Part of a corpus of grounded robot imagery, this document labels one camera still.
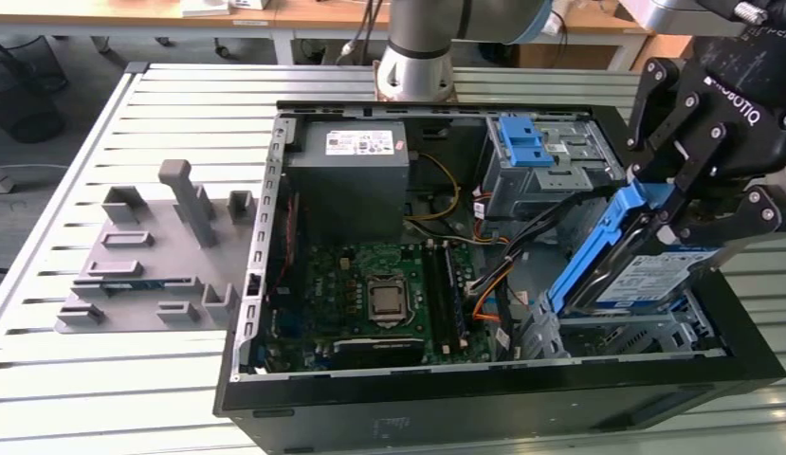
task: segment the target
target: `desk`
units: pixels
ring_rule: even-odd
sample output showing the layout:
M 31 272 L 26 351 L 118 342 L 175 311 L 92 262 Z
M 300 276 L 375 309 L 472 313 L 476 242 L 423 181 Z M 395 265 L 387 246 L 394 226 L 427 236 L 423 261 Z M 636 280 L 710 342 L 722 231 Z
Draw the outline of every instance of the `desk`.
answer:
M 0 33 L 271 39 L 275 13 L 182 17 L 179 0 L 0 0 Z
M 272 39 L 278 52 L 278 63 L 291 62 L 291 41 L 295 39 L 350 40 L 362 19 L 363 6 L 356 0 L 272 0 L 276 8 Z M 604 0 L 603 8 L 590 2 L 583 8 L 572 7 L 564 22 L 568 29 L 570 45 L 616 46 L 618 51 L 608 65 L 610 71 L 627 71 L 636 60 L 647 36 L 651 34 L 634 22 L 612 16 L 618 0 Z M 387 39 L 390 23 L 388 8 L 382 7 L 374 40 Z M 556 45 L 560 36 L 539 35 L 532 43 Z
M 623 117 L 638 83 L 628 73 L 490 68 L 459 68 L 455 80 L 460 101 L 611 104 Z M 223 331 L 60 335 L 55 315 L 107 218 L 99 203 L 110 186 L 170 197 L 158 169 L 183 158 L 210 198 L 231 190 L 258 195 L 275 102 L 372 99 L 363 67 L 154 64 L 123 75 L 0 286 L 0 454 L 260 453 L 211 414 Z M 754 246 L 725 273 L 786 368 L 786 241 Z M 538 452 L 786 454 L 786 379 L 642 432 L 438 453 Z
M 606 0 L 614 10 L 618 0 Z M 88 36 L 210 36 L 268 38 L 279 64 L 294 64 L 291 42 L 302 38 L 351 39 L 362 19 L 356 0 L 272 0 L 268 9 L 234 9 L 230 16 L 183 18 L 178 0 L 0 0 L 0 33 Z M 595 2 L 566 18 L 570 45 L 618 46 L 608 69 L 628 70 L 648 32 L 600 11 Z M 371 39 L 387 38 L 387 7 Z M 538 44 L 558 44 L 540 35 Z

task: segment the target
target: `power supply label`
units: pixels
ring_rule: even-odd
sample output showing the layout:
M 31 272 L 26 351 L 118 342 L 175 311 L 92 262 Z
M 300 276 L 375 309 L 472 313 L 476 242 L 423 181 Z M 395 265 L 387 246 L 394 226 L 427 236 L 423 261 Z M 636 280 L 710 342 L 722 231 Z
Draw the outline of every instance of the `power supply label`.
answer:
M 662 300 L 689 277 L 689 267 L 717 251 L 682 249 L 656 256 L 636 256 L 599 296 L 599 306 L 626 308 Z
M 331 131 L 326 155 L 392 155 L 391 131 Z

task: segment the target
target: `robotiq logo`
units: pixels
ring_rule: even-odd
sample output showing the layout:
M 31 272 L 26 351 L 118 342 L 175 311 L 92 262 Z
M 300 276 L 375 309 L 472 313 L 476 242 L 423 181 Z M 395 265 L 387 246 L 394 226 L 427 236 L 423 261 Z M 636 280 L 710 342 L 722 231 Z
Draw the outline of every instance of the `robotiq logo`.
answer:
M 711 77 L 705 78 L 705 85 L 709 87 L 717 87 L 717 89 L 725 94 L 726 98 L 738 109 L 738 112 L 741 112 L 742 116 L 745 116 L 747 119 L 749 126 L 755 126 L 755 123 L 758 123 L 758 120 L 761 119 L 761 113 L 749 103 L 749 101 L 739 97 L 735 92 L 727 90 L 718 82 L 713 80 Z

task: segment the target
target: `wooden desk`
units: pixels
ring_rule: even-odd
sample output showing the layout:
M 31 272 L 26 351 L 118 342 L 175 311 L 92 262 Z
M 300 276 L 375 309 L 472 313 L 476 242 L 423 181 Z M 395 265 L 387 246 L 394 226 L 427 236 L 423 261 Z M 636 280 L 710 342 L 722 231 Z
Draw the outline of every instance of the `wooden desk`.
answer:
M 228 16 L 182 17 L 179 0 L 0 0 L 0 22 L 100 27 L 238 27 L 262 21 L 271 27 L 274 9 L 234 9 Z
M 606 0 L 607 9 L 618 0 Z M 295 39 L 350 39 L 362 19 L 360 0 L 272 0 L 268 9 L 234 9 L 228 16 L 183 18 L 179 0 L 0 0 L 0 33 L 88 36 L 210 36 L 274 40 L 278 64 L 294 64 Z M 591 2 L 566 18 L 570 45 L 618 46 L 608 69 L 628 70 L 648 34 L 611 17 Z M 386 40 L 388 9 L 382 7 L 374 40 Z M 540 35 L 538 44 L 558 44 Z
M 596 2 L 590 2 L 583 8 L 570 9 L 564 18 L 567 43 L 616 46 L 608 69 L 627 71 L 651 33 L 636 23 L 612 16 L 618 0 L 604 0 L 603 4 L 604 11 Z M 290 59 L 292 40 L 351 39 L 362 20 L 363 2 L 356 0 L 272 0 L 271 5 L 276 9 L 272 38 L 276 40 L 278 61 Z M 386 40 L 388 22 L 388 8 L 383 6 L 371 39 Z M 559 36 L 540 35 L 532 42 L 555 45 L 559 41 Z
M 274 27 L 356 29 L 364 10 L 362 0 L 272 0 L 276 9 Z M 651 34 L 636 23 L 614 17 L 618 0 L 604 0 L 603 9 L 596 2 L 583 8 L 572 7 L 564 18 L 570 33 Z M 380 7 L 376 29 L 387 30 L 390 23 L 388 7 Z

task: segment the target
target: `motherboard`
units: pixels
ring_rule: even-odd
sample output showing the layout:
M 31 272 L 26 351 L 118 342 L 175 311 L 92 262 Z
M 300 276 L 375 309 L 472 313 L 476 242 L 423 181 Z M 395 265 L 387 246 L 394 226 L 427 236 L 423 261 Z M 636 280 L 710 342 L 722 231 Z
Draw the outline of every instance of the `motherboard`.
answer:
M 312 246 L 302 304 L 276 314 L 272 371 L 490 360 L 484 327 L 466 324 L 466 245 Z

